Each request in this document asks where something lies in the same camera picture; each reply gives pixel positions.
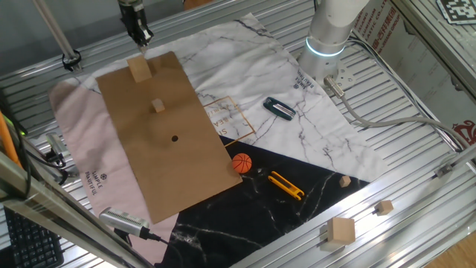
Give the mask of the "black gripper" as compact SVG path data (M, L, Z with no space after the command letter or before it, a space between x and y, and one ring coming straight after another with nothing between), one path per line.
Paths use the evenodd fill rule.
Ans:
M154 37L153 32L147 27L147 18L142 1L118 1L121 21L124 23L127 33L134 38L140 52L145 52L150 40Z

